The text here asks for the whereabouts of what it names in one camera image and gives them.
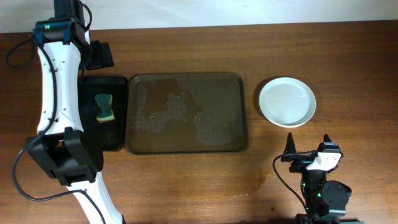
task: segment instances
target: white background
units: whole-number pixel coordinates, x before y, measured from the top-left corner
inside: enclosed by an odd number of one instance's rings
[[[92,29],[398,19],[398,0],[83,0]],[[0,32],[30,32],[53,0],[0,0]]]

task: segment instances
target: sponge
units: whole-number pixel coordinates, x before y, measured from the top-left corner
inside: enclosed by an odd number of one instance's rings
[[[112,110],[112,98],[111,94],[98,94],[95,96],[95,101],[99,106],[99,113],[97,114],[97,121],[107,122],[114,120]]]

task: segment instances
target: white plate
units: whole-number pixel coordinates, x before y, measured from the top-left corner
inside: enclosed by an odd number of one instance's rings
[[[317,107],[312,90],[295,78],[276,78],[260,92],[261,112],[272,123],[295,128],[311,119]]]

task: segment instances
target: cable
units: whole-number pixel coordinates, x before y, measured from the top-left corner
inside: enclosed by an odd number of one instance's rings
[[[19,64],[19,65],[12,64],[12,63],[10,62],[11,54],[14,53],[14,51],[16,51],[20,46],[22,46],[22,45],[28,43],[29,41],[30,41],[30,43],[31,43],[31,45],[32,45],[32,50],[30,51],[29,60],[26,61],[25,63]],[[21,42],[21,43],[15,45],[15,47],[13,47],[13,48],[7,53],[6,63],[7,63],[10,67],[12,67],[12,68],[26,68],[26,67],[28,67],[28,66],[33,62],[34,57],[35,57],[35,46],[34,46],[33,40],[32,40],[31,38],[29,38],[29,39],[27,39],[27,40],[25,40],[25,41],[23,41],[23,42]]]
[[[15,188],[18,190],[18,192],[22,196],[24,196],[25,198],[28,198],[29,200],[35,201],[35,202],[44,202],[44,201],[48,201],[48,200],[51,200],[51,199],[59,198],[59,197],[62,197],[62,196],[65,196],[65,195],[74,194],[74,193],[83,194],[87,198],[87,200],[94,206],[96,211],[99,213],[99,216],[101,217],[102,222],[104,224],[106,224],[104,216],[103,216],[101,210],[94,203],[93,199],[91,199],[91,197],[84,190],[71,190],[71,191],[68,191],[68,192],[60,193],[60,194],[49,196],[49,197],[35,198],[35,197],[30,196],[26,192],[24,192],[24,190],[21,188],[21,186],[18,183],[16,169],[17,169],[17,165],[18,165],[19,159],[21,158],[21,156],[23,155],[24,152],[30,150],[33,146],[35,146],[37,144],[37,141],[39,141],[42,137],[44,137],[45,133],[52,127],[52,125],[55,122],[55,117],[57,115],[57,105],[58,105],[58,103],[57,103],[57,78],[56,78],[56,75],[55,75],[54,66],[53,66],[53,64],[52,64],[52,62],[50,60],[49,55],[44,50],[44,48],[39,45],[37,40],[35,40],[34,38],[31,38],[31,41],[32,41],[32,43],[36,44],[38,46],[38,48],[42,51],[42,53],[44,54],[45,58],[47,59],[47,62],[50,65],[50,71],[51,71],[51,74],[52,74],[52,83],[53,83],[53,110],[52,110],[52,116],[49,119],[49,124],[47,125],[47,127],[43,131],[39,132],[39,134],[37,135],[36,138],[33,139],[33,141],[31,141],[28,145],[26,145],[25,147],[22,148],[22,150],[18,153],[18,155],[17,155],[17,157],[16,157],[16,159],[14,161],[14,164],[12,165],[12,180],[14,181]],[[16,45],[10,51],[10,53],[12,53],[15,49],[17,49],[22,44],[23,43]]]
[[[272,161],[272,168],[274,169],[274,172],[275,172],[276,176],[279,178],[279,180],[282,182],[282,184],[284,184],[285,187],[287,187],[287,188],[300,200],[301,204],[302,204],[303,207],[304,207],[305,213],[307,214],[308,223],[309,223],[309,224],[312,224],[311,216],[310,216],[310,214],[309,214],[309,212],[308,212],[308,210],[307,210],[307,208],[306,208],[306,206],[305,206],[305,203],[304,203],[303,199],[298,195],[298,193],[296,193],[296,191],[294,191],[291,187],[289,187],[289,185],[286,184],[286,182],[285,182],[285,181],[282,179],[282,177],[279,175],[278,171],[276,170],[276,166],[275,166],[276,160],[278,160],[278,159],[280,159],[280,158],[282,158],[282,157],[284,157],[284,156],[305,155],[305,154],[309,154],[309,153],[311,153],[311,152],[298,152],[298,153],[294,153],[294,154],[283,154],[283,155],[279,155],[279,156],[275,157],[274,161]]]
[[[85,28],[85,32],[87,32],[90,29],[90,27],[91,27],[91,22],[93,21],[93,14],[91,13],[90,8],[88,8],[88,6],[86,4],[81,2],[81,5],[87,10],[88,15],[90,15],[90,21],[88,22],[88,24],[87,24],[87,26]]]

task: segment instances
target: black cable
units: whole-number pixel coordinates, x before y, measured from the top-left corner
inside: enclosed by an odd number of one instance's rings
[[[93,21],[93,14],[91,13],[91,10],[88,8],[88,6],[84,3],[81,2],[81,5],[87,10],[88,14],[90,15],[90,21],[88,22],[85,32],[88,31],[91,27],[91,22]]]
[[[304,208],[304,210],[305,210],[305,213],[307,214],[308,223],[309,223],[309,224],[312,224],[311,216],[310,216],[310,214],[309,214],[309,212],[308,212],[308,210],[307,210],[307,208],[306,208],[306,206],[305,206],[305,203],[304,203],[303,199],[298,195],[298,193],[296,193],[296,191],[294,191],[291,187],[289,187],[289,185],[286,184],[286,182],[285,182],[285,181],[282,179],[282,177],[279,175],[278,171],[276,170],[276,166],[275,166],[276,160],[278,160],[278,159],[280,159],[280,158],[282,158],[282,157],[284,157],[284,156],[306,155],[306,154],[310,154],[310,153],[312,153],[312,152],[298,152],[298,153],[295,153],[295,154],[283,154],[283,155],[279,155],[279,156],[275,157],[274,161],[272,161],[272,168],[274,169],[274,172],[275,172],[276,176],[279,178],[279,180],[282,182],[282,184],[284,184],[285,187],[287,187],[287,188],[300,200],[300,202],[301,202],[301,204],[303,205],[303,208]]]
[[[33,141],[31,141],[28,145],[26,145],[25,147],[22,148],[22,150],[18,153],[18,155],[17,155],[17,157],[16,157],[16,159],[14,161],[14,164],[12,165],[12,180],[14,181],[15,188],[18,190],[18,192],[22,196],[24,196],[25,198],[28,198],[29,200],[35,201],[35,202],[44,202],[44,201],[48,201],[48,200],[51,200],[51,199],[59,198],[59,197],[65,196],[65,195],[70,195],[70,194],[74,194],[74,193],[80,193],[80,194],[84,195],[87,198],[87,200],[94,206],[96,211],[99,213],[99,216],[101,217],[102,222],[104,224],[106,224],[104,216],[103,216],[101,210],[94,203],[93,199],[91,199],[91,197],[84,190],[71,190],[71,191],[68,191],[68,192],[60,193],[60,194],[49,196],[49,197],[35,198],[35,197],[30,196],[26,192],[24,192],[24,190],[21,188],[21,186],[18,183],[16,169],[17,169],[17,165],[18,165],[19,159],[21,158],[21,156],[23,155],[24,152],[30,150],[33,146],[35,146],[37,144],[37,141],[39,141],[42,137],[44,137],[45,133],[52,127],[52,125],[55,122],[55,117],[57,115],[57,105],[58,105],[58,103],[57,103],[57,78],[56,78],[56,75],[55,75],[54,66],[53,66],[53,64],[52,64],[52,62],[50,60],[49,55],[44,50],[44,48],[42,46],[40,46],[40,44],[34,38],[32,38],[31,41],[32,41],[32,43],[35,43],[38,46],[38,48],[42,51],[42,53],[44,54],[45,58],[47,59],[47,62],[50,65],[50,71],[51,71],[51,74],[52,74],[52,83],[53,83],[53,110],[52,110],[52,116],[49,119],[49,124],[47,125],[47,127],[43,131],[39,132],[39,134],[37,135],[36,138],[33,139]],[[11,50],[11,53],[15,49],[17,49],[19,46],[21,46],[21,45],[22,45],[22,43],[16,45]]]
[[[11,54],[14,53],[14,51],[16,51],[20,46],[22,46],[22,45],[24,45],[24,44],[26,44],[26,43],[28,43],[28,42],[30,42],[31,45],[32,45],[32,50],[30,51],[29,60],[26,61],[25,63],[20,64],[20,65],[14,65],[14,64],[12,64],[12,63],[10,62]],[[15,47],[13,47],[13,48],[7,53],[7,56],[6,56],[6,63],[7,63],[10,67],[12,67],[12,68],[26,68],[26,67],[28,67],[28,66],[33,62],[34,57],[35,57],[35,46],[34,46],[33,40],[32,40],[31,38],[29,38],[29,39],[27,39],[27,40],[25,40],[25,41],[23,41],[23,42],[21,42],[21,43],[15,45]]]

